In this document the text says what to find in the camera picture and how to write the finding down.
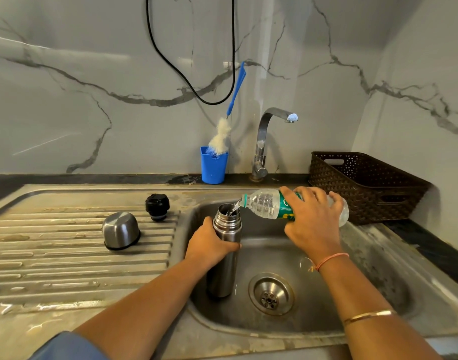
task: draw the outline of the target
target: blue cup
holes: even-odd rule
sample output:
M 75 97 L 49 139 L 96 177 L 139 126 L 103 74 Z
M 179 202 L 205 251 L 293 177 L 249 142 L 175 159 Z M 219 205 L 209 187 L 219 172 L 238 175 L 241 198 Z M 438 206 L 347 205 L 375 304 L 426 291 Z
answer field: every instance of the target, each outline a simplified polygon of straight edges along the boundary
M 219 184 L 224 182 L 226 175 L 227 157 L 229 154 L 224 154 L 214 157 L 211 153 L 206 153 L 208 146 L 201 146 L 201 168 L 202 181 L 208 184 Z

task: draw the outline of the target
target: blue brush handle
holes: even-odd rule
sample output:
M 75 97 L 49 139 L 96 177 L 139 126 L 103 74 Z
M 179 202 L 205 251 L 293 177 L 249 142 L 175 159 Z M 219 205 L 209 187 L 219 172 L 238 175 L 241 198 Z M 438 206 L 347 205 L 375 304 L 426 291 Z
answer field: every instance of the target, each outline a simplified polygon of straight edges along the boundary
M 241 84 L 243 84 L 244 77 L 246 76 L 246 70 L 244 69 L 244 62 L 241 63 L 241 69 L 239 70 L 239 76 L 237 77 L 236 88 L 234 89 L 234 93 L 232 94 L 232 101 L 229 103 L 229 107 L 227 108 L 226 115 L 229 116 L 232 113 L 232 108 L 234 107 L 234 101 L 236 100 L 237 93 L 239 92 L 239 88 Z

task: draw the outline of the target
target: brown plastic basket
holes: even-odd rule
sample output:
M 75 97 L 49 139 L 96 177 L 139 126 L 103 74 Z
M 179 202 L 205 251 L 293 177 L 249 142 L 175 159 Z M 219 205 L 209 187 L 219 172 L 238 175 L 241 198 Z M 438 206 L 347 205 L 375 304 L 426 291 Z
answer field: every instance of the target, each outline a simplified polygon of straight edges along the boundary
M 349 221 L 408 218 L 431 183 L 361 152 L 313 151 L 309 183 L 344 197 Z

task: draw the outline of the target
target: black bottle cap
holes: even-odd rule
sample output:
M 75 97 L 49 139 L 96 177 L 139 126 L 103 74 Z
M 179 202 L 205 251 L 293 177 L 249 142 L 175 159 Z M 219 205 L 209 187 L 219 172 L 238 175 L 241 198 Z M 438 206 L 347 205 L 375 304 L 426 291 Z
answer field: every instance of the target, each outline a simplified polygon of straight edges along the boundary
M 170 208 L 165 194 L 153 193 L 145 200 L 145 210 L 155 222 L 164 221 Z

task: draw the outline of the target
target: sink drain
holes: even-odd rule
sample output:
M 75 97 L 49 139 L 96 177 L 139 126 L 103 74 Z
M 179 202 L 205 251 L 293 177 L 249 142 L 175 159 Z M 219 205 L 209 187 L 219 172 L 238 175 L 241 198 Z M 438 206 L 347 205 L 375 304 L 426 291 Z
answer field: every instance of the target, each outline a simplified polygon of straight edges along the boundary
M 271 272 L 263 272 L 251 279 L 249 296 L 252 303 L 267 315 L 284 315 L 294 304 L 294 293 L 289 283 Z

